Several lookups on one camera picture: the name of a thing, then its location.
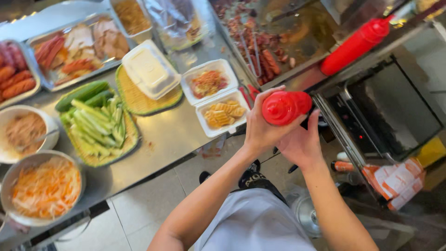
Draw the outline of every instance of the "black shorts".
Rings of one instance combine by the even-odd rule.
[[[259,172],[253,172],[251,170],[246,170],[239,180],[239,189],[232,192],[243,191],[252,188],[263,188],[272,192],[279,200],[283,201],[286,205],[285,198],[279,192],[279,190],[274,186],[271,181],[269,181],[263,174]]]

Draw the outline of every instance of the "black shoe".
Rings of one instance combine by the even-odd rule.
[[[254,160],[247,170],[251,172],[260,172],[260,161],[258,159]]]
[[[203,184],[203,182],[204,182],[205,180],[207,180],[207,178],[209,178],[210,176],[211,176],[210,173],[208,173],[208,172],[206,172],[206,171],[203,171],[203,172],[200,174],[200,177],[198,178],[198,180],[200,181],[200,184]]]

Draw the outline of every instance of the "spoon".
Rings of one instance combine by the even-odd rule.
[[[31,145],[31,144],[33,144],[33,143],[35,143],[35,142],[39,142],[39,141],[41,141],[41,140],[44,140],[44,139],[45,139],[46,137],[48,137],[49,135],[54,134],[54,133],[56,133],[56,132],[58,132],[58,131],[59,131],[59,129],[54,129],[54,130],[50,131],[49,133],[47,133],[47,134],[45,134],[45,135],[42,135],[42,136],[40,136],[40,137],[34,139],[33,141],[31,141],[30,143],[28,143],[28,144],[26,144],[26,145],[24,145],[24,146],[16,146],[15,149],[16,149],[18,152],[23,152],[23,150],[24,150],[27,146],[29,146],[29,145]]]

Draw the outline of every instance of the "red tongs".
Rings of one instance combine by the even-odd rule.
[[[239,90],[242,92],[243,97],[246,100],[246,103],[248,103],[248,105],[249,105],[249,108],[252,109],[251,102],[249,102],[249,98],[248,98],[248,96],[245,93],[245,88],[246,88],[246,86],[242,85],[242,86],[239,87]],[[259,90],[255,89],[250,84],[248,84],[247,88],[248,88],[248,94],[251,97],[252,102],[254,103],[256,101],[257,95],[260,94],[260,92],[259,92]]]

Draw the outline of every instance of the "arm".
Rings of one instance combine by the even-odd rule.
[[[261,114],[263,101],[284,88],[273,88],[257,96],[254,109],[247,115],[243,147],[170,213],[153,237],[148,251],[188,250],[214,219],[248,165],[305,119],[301,116],[283,127],[271,126],[265,121]]]
[[[302,127],[294,129],[277,148],[301,168],[322,233],[330,245],[342,251],[378,250],[331,178],[319,142],[318,116],[319,110],[314,111],[308,121],[308,131]]]

